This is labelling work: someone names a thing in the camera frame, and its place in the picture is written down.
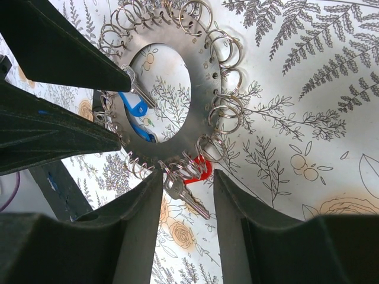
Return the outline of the key with blue tag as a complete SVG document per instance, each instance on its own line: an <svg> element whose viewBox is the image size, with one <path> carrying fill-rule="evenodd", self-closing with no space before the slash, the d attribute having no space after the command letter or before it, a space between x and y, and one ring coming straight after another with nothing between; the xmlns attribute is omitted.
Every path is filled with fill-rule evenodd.
<svg viewBox="0 0 379 284"><path fill-rule="evenodd" d="M141 86L141 84L137 80L136 72L129 65L123 64L121 69L126 73L126 75L130 78L131 88L128 92L118 92L122 102L126 106L127 110L132 116L142 117L146 115L147 110L154 109L158 105L153 100L153 98L148 94L148 92ZM140 101L135 105L131 106L128 99L127 93L132 93L133 95L137 95L140 98Z"/></svg>

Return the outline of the floral tablecloth mat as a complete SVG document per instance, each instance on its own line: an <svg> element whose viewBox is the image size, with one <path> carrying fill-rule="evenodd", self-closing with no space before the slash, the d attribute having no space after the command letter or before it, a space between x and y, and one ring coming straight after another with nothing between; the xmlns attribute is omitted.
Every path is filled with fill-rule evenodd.
<svg viewBox="0 0 379 284"><path fill-rule="evenodd" d="M124 1L49 1L93 46ZM224 283L214 171L271 208L300 221L327 215L378 217L378 2L203 1L219 61L237 70L221 78L235 93L219 111L208 179L188 185L209 210L205 220L162 189L149 283ZM172 138L183 126L191 82L181 56L166 44L140 50L130 66L157 103L127 121ZM105 90L29 80L1 36L1 81L106 130ZM134 189L152 172L126 170L128 154L80 154L29 167L58 221L74 222Z"/></svg>

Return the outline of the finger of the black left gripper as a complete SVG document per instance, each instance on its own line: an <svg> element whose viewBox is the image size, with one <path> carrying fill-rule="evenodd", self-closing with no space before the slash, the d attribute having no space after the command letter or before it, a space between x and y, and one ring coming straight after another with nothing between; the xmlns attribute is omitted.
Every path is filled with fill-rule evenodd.
<svg viewBox="0 0 379 284"><path fill-rule="evenodd" d="M121 149L113 132L1 81L1 174Z"/></svg>
<svg viewBox="0 0 379 284"><path fill-rule="evenodd" d="M29 80L128 92L130 77L49 1L1 1L1 36Z"/></svg>

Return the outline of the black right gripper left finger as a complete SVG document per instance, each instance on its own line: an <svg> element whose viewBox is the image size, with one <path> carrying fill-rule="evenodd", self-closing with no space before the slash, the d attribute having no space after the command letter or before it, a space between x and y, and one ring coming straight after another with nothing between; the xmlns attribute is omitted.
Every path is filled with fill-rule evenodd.
<svg viewBox="0 0 379 284"><path fill-rule="evenodd" d="M149 283L162 200L156 170L74 222L1 215L2 283Z"/></svg>

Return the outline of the key with red tag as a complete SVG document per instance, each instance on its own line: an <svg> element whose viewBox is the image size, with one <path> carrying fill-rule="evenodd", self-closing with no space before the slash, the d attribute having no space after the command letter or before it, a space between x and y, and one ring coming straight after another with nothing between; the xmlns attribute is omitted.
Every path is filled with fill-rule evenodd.
<svg viewBox="0 0 379 284"><path fill-rule="evenodd" d="M202 216L205 220L209 220L209 210L193 195L188 185L208 179L213 171L211 162L200 156L196 157L190 166L189 177L179 177L179 175L172 177L168 175L163 183L163 188L172 199L180 199L185 205L193 209L195 213Z"/></svg>

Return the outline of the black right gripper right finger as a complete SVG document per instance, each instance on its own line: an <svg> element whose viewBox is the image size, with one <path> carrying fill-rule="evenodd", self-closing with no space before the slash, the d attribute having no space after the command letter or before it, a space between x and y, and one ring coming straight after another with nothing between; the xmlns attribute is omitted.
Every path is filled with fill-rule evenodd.
<svg viewBox="0 0 379 284"><path fill-rule="evenodd" d="M224 283L377 283L378 217L289 217L214 171Z"/></svg>

